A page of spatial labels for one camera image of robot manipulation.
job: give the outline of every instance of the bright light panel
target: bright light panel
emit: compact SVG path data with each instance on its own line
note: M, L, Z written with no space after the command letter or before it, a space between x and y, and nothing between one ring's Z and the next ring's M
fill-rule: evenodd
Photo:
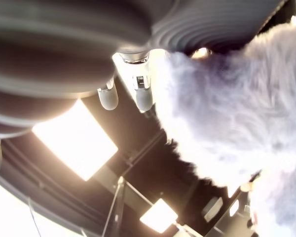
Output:
M228 186L227 187L228 197L231 198L234 195L234 193L238 190L238 188L239 188L239 185Z
M235 203L231 206L231 208L229 210L230 216L233 216L237 212L238 208L239 208L239 201L237 200L237 201L235 201Z
M153 230L163 233L175 222L178 215L163 199L159 199L141 218L140 221Z
M37 124L33 133L85 181L118 150L81 100L65 114Z

